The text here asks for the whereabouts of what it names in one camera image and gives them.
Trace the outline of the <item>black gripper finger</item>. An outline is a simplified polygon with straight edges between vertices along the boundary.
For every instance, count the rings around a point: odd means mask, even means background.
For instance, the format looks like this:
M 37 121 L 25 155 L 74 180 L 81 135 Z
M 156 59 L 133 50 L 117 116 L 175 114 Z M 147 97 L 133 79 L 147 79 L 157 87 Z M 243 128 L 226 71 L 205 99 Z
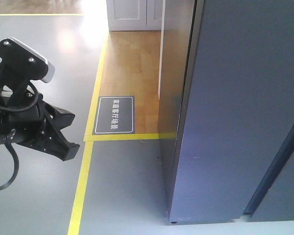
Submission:
M 80 145 L 74 142 L 68 142 L 60 131 L 54 128 L 47 128 L 44 131 L 40 131 L 33 138 L 30 147 L 56 156 L 62 161 L 68 161 L 76 156 Z
M 45 109 L 43 131 L 47 128 L 47 118 L 51 118 L 54 121 L 54 126 L 59 130 L 70 126 L 75 118 L 75 114 L 70 111 L 50 105 L 45 101 L 43 102 L 43 106 Z

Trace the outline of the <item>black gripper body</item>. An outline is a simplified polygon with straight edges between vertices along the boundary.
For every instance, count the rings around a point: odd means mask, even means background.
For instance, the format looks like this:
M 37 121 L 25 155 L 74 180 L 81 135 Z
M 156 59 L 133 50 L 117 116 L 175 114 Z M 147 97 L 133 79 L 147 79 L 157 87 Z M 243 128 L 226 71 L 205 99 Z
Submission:
M 47 128 L 47 119 L 43 112 L 43 95 L 38 94 L 37 103 L 24 112 L 6 112 L 0 110 L 0 144 L 3 139 L 15 130 L 13 143 L 26 143 L 33 141 L 37 136 L 43 135 Z

